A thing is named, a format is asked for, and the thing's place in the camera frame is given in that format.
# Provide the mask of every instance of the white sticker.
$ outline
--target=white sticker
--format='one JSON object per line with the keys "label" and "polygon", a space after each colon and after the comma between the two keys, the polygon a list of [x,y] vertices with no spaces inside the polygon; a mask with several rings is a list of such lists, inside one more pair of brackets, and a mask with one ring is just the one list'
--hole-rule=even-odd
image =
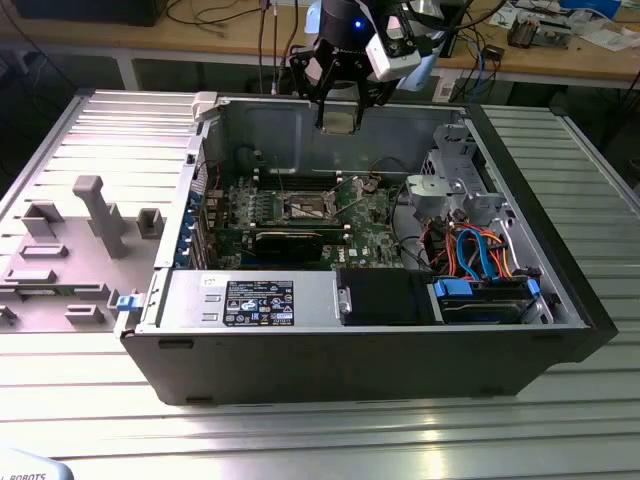
{"label": "white sticker", "polygon": [[201,287],[223,287],[229,280],[228,275],[221,275],[219,273],[203,273],[200,277]]}

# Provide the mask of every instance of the blue cable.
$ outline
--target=blue cable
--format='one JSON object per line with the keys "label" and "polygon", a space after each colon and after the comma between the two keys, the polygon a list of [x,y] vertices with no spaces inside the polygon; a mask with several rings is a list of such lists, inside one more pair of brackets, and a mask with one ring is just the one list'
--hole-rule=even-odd
{"label": "blue cable", "polygon": [[467,262],[464,259],[464,250],[462,249],[462,244],[464,243],[464,239],[469,235],[475,235],[476,240],[478,241],[480,263],[482,264],[484,274],[487,276],[487,278],[496,278],[496,271],[493,269],[493,265],[491,265],[491,261],[489,260],[489,252],[487,249],[487,245],[484,242],[484,238],[482,238],[480,232],[476,232],[475,230],[471,230],[470,228],[467,228],[460,232],[460,235],[458,235],[458,240],[456,242],[456,255],[458,257],[460,266],[465,272],[471,275],[476,282],[480,281],[480,276],[476,272],[474,272],[469,265],[467,265]]}
{"label": "blue cable", "polygon": [[471,90],[471,96],[469,97],[469,103],[473,100],[473,97],[476,95],[476,90],[478,89],[478,85],[480,85],[480,80],[482,79],[482,73],[484,72],[484,57],[482,56],[482,52],[480,51],[480,47],[478,44],[471,40],[468,37],[463,37],[469,45],[471,45],[476,53],[478,54],[478,62],[480,63],[480,72],[478,72],[478,78],[476,78],[476,83],[473,85],[473,90]]}

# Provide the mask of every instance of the green circuit board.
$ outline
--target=green circuit board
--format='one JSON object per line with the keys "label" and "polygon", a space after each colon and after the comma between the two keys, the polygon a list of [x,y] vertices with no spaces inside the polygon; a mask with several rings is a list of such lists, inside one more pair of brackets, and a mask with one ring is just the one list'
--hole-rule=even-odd
{"label": "green circuit board", "polygon": [[389,217],[389,190],[364,191],[357,177],[333,191],[261,190],[238,179],[225,192],[223,213],[209,224],[213,268],[276,268],[256,252],[260,235],[309,235],[322,243],[313,261],[285,262],[282,268],[402,267]]}

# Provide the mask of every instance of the power supply label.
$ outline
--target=power supply label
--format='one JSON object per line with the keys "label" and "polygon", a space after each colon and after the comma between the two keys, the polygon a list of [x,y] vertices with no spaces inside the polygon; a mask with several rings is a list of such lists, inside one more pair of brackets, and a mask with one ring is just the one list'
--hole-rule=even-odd
{"label": "power supply label", "polygon": [[228,327],[293,325],[293,282],[227,282],[224,324]]}

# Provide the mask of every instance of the motherboard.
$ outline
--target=motherboard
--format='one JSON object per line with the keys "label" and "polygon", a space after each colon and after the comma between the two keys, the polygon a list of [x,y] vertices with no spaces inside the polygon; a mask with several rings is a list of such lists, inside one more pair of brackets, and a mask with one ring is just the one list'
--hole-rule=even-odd
{"label": "motherboard", "polygon": [[207,193],[208,267],[402,267],[389,217],[393,190],[377,177],[239,177]]}

